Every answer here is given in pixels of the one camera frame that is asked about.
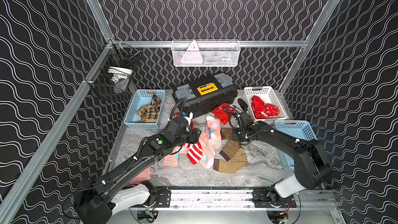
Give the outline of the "red white striped sock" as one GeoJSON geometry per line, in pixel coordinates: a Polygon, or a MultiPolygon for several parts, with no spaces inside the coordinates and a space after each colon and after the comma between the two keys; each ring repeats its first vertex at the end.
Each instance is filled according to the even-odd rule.
{"type": "Polygon", "coordinates": [[[203,157],[203,150],[201,144],[198,142],[196,144],[185,143],[183,145],[186,148],[187,157],[192,164],[197,164],[203,157]]]}

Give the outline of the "red penguin sock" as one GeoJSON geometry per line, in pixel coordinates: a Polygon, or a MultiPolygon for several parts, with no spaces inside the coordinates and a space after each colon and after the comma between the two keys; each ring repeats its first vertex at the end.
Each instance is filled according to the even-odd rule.
{"type": "Polygon", "coordinates": [[[251,98],[251,109],[253,111],[254,117],[256,119],[265,119],[267,118],[267,115],[265,114],[265,103],[264,101],[256,96],[253,95],[251,98]]]}

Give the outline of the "red santa sock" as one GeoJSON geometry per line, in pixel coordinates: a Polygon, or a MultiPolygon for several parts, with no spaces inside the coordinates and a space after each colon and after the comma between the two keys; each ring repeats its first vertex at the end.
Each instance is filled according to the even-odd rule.
{"type": "Polygon", "coordinates": [[[234,114],[235,112],[233,110],[233,107],[230,104],[223,103],[223,104],[219,105],[217,108],[215,108],[214,110],[212,110],[211,113],[214,114],[215,118],[218,118],[223,125],[226,125],[229,122],[230,117],[231,117],[231,115],[229,113],[234,114]]]}

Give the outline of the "red snowflake sock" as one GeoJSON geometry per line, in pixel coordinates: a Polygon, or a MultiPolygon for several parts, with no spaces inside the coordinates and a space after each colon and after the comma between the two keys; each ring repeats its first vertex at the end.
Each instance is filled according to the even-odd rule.
{"type": "Polygon", "coordinates": [[[273,105],[273,104],[265,104],[263,113],[267,117],[278,117],[280,114],[280,109],[279,107],[273,105]]]}

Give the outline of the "tan argyle sock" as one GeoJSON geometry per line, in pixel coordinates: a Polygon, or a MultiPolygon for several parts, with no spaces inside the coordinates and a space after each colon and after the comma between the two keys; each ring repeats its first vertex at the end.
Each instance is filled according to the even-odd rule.
{"type": "Polygon", "coordinates": [[[159,117],[162,101],[155,95],[152,95],[151,102],[143,105],[136,114],[140,116],[143,123],[156,123],[159,117]]]}

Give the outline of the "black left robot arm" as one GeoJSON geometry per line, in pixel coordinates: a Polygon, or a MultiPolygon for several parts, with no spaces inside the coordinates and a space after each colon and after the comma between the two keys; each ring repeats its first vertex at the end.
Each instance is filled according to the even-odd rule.
{"type": "Polygon", "coordinates": [[[117,194],[142,171],[173,153],[177,146],[195,144],[202,131],[183,117],[171,119],[163,131],[145,137],[125,162],[94,180],[84,179],[74,194],[74,210],[84,224],[105,224],[113,215],[117,194]]]}

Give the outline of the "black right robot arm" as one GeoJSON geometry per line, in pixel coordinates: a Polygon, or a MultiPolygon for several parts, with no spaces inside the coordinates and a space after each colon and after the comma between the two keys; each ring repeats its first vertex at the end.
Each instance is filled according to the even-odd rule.
{"type": "Polygon", "coordinates": [[[333,176],[328,157],[317,140],[295,138],[266,122],[254,122],[246,112],[234,113],[238,126],[234,137],[242,144],[260,141],[286,153],[294,161],[294,174],[273,184],[268,191],[268,201],[276,202],[303,190],[314,190],[333,176]]]}

